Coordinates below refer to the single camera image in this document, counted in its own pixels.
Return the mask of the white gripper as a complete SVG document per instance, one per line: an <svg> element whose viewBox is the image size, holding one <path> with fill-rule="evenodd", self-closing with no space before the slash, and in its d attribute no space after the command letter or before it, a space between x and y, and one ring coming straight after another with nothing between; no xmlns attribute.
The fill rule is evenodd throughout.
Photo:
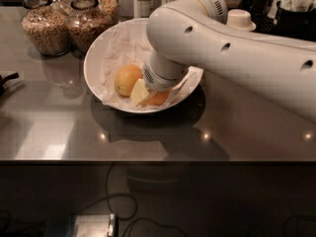
<svg viewBox="0 0 316 237"><path fill-rule="evenodd" d="M130 98L140 105L151 98L155 92L163 92L179 84L189 71L189 66L172 61L153 50L146 58L143 79L138 79L131 91Z"/></svg>

